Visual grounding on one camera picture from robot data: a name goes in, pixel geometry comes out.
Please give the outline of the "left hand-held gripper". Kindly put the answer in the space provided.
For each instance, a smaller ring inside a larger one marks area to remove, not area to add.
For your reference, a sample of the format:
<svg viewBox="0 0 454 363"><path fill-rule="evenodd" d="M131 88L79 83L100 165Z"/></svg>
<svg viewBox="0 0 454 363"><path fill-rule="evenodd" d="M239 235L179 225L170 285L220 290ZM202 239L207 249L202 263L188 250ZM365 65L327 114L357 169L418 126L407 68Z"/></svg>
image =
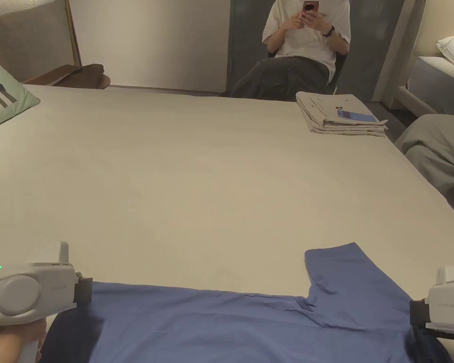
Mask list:
<svg viewBox="0 0 454 363"><path fill-rule="evenodd" d="M69 261L66 242L36 247L24 262L0 263L0 326L47 319L91 302L91 278ZM26 344L18 363L34 363L37 342Z"/></svg>

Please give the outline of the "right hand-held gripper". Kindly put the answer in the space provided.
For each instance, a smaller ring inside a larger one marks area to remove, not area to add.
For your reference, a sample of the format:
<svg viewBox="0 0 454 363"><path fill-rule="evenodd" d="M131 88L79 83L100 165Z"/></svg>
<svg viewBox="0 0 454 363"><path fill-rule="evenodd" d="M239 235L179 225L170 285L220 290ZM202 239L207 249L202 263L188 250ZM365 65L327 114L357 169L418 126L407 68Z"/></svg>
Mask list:
<svg viewBox="0 0 454 363"><path fill-rule="evenodd" d="M410 302L410 324L437 338L454 340L454 266L438 268L427 297Z"/></svg>

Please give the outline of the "person's left hand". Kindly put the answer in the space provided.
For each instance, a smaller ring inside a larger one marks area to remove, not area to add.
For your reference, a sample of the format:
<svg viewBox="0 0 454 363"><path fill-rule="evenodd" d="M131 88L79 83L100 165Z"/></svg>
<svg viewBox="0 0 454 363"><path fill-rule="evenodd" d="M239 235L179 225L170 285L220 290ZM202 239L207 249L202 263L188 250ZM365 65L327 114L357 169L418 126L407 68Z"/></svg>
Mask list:
<svg viewBox="0 0 454 363"><path fill-rule="evenodd" d="M37 320L27 324L0 326L0 363L17 363L23 347L37 342L35 363L39 362L41 348L47 334L47 321Z"/></svg>

